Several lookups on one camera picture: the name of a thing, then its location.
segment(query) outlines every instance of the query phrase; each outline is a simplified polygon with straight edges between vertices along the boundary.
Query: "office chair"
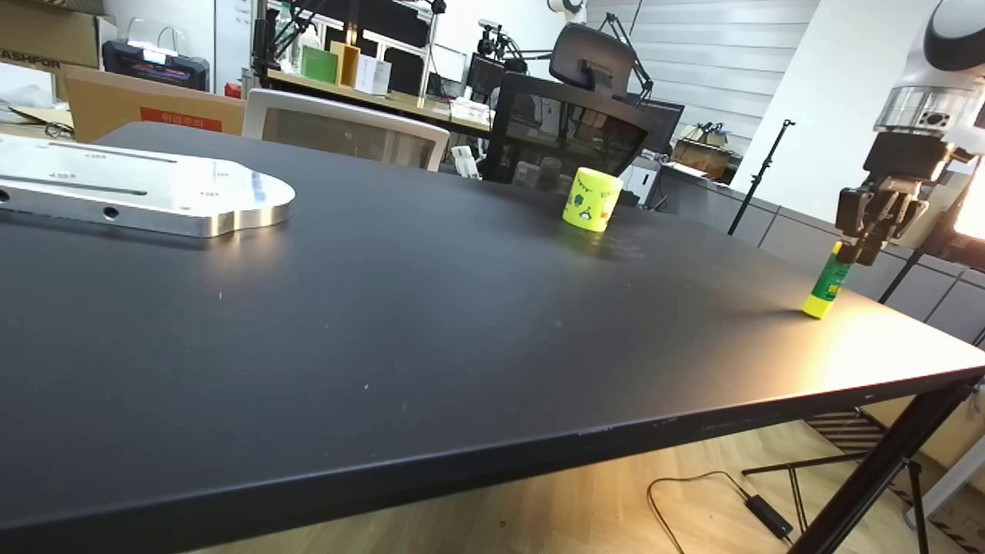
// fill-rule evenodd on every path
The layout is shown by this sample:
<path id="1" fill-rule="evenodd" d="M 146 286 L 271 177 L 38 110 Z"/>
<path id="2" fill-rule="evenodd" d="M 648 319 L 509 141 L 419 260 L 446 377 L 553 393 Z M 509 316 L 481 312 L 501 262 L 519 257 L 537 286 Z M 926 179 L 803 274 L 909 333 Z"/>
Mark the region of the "office chair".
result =
<path id="1" fill-rule="evenodd" d="M 242 135 L 438 172 L 448 132 L 358 105 L 253 91 Z"/>
<path id="2" fill-rule="evenodd" d="M 578 167 L 619 177 L 653 128 L 653 110 L 612 95 L 504 75 L 483 179 L 565 195 Z"/>

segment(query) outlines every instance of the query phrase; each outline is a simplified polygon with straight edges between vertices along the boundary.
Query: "cable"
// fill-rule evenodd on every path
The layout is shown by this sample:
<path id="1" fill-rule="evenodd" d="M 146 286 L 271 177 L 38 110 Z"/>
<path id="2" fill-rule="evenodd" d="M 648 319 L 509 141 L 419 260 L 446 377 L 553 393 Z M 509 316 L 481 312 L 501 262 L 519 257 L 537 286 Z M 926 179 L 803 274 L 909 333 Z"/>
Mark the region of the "cable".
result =
<path id="1" fill-rule="evenodd" d="M 709 479 L 709 476 L 727 476 L 727 483 L 739 493 L 743 505 L 783 541 L 792 538 L 792 523 L 763 500 L 763 496 L 751 496 L 749 491 L 743 491 L 743 483 L 727 473 L 727 470 L 705 470 L 705 473 L 688 473 L 688 476 L 654 476 L 646 483 L 646 500 L 648 509 L 654 515 L 654 522 L 660 523 L 660 530 L 669 532 L 671 545 L 678 547 L 678 554 L 687 554 L 678 532 L 671 530 L 669 516 L 659 510 L 653 491 L 659 483 L 695 483 L 695 479 Z"/>
<path id="2" fill-rule="evenodd" d="M 634 31 L 637 31 L 641 9 L 643 9 L 643 0 L 637 0 L 634 17 L 627 18 L 627 35 L 634 35 Z"/>

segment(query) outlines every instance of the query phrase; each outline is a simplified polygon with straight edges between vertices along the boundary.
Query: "cardboard box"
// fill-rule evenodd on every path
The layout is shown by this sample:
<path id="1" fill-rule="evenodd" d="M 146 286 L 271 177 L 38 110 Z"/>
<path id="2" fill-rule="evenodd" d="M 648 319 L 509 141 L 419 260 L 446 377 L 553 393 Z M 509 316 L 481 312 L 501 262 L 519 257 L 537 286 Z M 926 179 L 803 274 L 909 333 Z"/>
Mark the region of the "cardboard box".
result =
<path id="1" fill-rule="evenodd" d="M 0 0 L 0 58 L 98 68 L 98 18 Z"/>
<path id="2" fill-rule="evenodd" d="M 154 80 L 101 75 L 91 68 L 57 71 L 77 141 L 98 141 L 126 123 L 171 123 L 239 135 L 242 103 Z"/>

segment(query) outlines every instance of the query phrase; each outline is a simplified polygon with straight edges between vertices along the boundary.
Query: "table leg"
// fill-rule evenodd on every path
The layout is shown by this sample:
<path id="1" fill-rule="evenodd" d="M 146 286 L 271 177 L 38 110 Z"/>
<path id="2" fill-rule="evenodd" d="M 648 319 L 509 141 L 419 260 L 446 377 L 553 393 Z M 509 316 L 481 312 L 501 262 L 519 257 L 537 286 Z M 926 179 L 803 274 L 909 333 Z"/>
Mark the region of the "table leg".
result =
<path id="1" fill-rule="evenodd" d="M 852 532 L 876 496 L 893 483 L 923 440 L 953 414 L 953 408 L 966 401 L 968 392 L 971 381 L 916 393 L 885 436 L 871 449 L 871 455 L 807 527 L 792 554 L 834 554 L 834 547 Z"/>

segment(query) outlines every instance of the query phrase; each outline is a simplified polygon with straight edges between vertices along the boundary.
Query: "table surface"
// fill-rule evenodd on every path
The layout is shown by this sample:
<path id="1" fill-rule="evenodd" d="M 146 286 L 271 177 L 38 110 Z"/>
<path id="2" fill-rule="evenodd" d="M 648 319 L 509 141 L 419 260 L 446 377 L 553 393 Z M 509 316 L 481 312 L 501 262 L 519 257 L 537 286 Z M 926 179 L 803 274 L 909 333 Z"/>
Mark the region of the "table surface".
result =
<path id="1" fill-rule="evenodd" d="M 492 123 L 451 118 L 451 105 L 442 98 L 419 98 L 419 95 L 407 95 L 407 93 L 370 95 L 370 93 L 361 93 L 350 88 L 332 88 L 332 84 L 320 84 L 320 80 L 306 80 L 302 75 L 282 75 L 282 71 L 267 71 L 267 80 L 281 84 L 281 88 L 285 84 L 285 88 L 306 91 L 306 93 L 322 93 L 322 95 L 334 95 L 334 98 L 350 98 L 350 103 L 400 110 L 408 118 L 424 118 L 438 128 L 451 123 L 451 128 L 463 128 L 481 135 L 492 129 Z"/>
<path id="2" fill-rule="evenodd" d="M 0 218 L 0 552 L 191 547 L 985 372 L 982 350 L 705 228 L 602 236 L 501 186 L 248 161 L 293 221 L 215 243 Z"/>

